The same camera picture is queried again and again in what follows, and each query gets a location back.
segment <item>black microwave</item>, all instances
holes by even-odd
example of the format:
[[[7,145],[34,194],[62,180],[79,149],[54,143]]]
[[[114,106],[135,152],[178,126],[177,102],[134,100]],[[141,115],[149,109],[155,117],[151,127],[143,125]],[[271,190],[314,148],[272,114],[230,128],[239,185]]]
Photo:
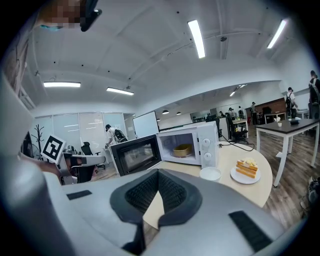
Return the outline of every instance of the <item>black microwave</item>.
[[[120,176],[147,170],[161,161],[155,134],[112,145],[110,153]]]

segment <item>microwave window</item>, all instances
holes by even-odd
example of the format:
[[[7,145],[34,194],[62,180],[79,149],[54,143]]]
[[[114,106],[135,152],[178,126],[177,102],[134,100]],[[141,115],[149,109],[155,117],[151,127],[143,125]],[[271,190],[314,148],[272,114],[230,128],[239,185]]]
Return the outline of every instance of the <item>microwave window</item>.
[[[146,160],[151,160],[154,157],[151,144],[146,144],[144,146],[129,150],[124,152],[124,161],[128,167],[132,167],[142,163]]]

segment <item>wooden bowl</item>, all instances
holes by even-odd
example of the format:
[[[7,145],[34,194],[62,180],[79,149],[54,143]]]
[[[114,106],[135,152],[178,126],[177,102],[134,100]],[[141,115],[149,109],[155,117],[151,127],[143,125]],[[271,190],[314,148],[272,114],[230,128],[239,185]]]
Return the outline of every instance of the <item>wooden bowl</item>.
[[[192,152],[192,144],[181,144],[173,149],[174,156],[181,158]]]

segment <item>microwave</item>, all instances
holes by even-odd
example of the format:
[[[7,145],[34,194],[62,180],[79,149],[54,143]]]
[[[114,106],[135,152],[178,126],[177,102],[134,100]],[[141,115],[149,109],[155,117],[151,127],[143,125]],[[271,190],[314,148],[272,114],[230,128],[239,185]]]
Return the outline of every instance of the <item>microwave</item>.
[[[188,145],[188,153],[177,156],[174,150]],[[166,130],[110,146],[115,169],[120,176],[147,170],[161,161],[202,168],[217,167],[219,137],[216,122]]]

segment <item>dark table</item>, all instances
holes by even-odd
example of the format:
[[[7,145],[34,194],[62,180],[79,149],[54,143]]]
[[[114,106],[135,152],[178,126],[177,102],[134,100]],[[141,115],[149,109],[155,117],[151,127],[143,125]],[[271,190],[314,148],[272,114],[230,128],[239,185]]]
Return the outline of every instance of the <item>dark table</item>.
[[[283,137],[283,146],[282,146],[282,154],[281,154],[281,162],[279,165],[278,173],[275,177],[275,181],[273,185],[276,187],[279,184],[280,178],[284,171],[287,153],[291,154],[293,138],[294,135],[303,133],[313,127],[316,127],[316,135],[315,135],[315,143],[313,156],[311,160],[311,166],[315,165],[317,151],[318,151],[318,142],[319,142],[319,121],[320,119],[301,119],[299,124],[291,125],[290,121],[284,120],[281,121],[282,127],[278,126],[278,123],[272,122],[262,125],[256,125],[256,150],[260,152],[260,132],[265,132],[267,134],[273,134],[280,137]]]

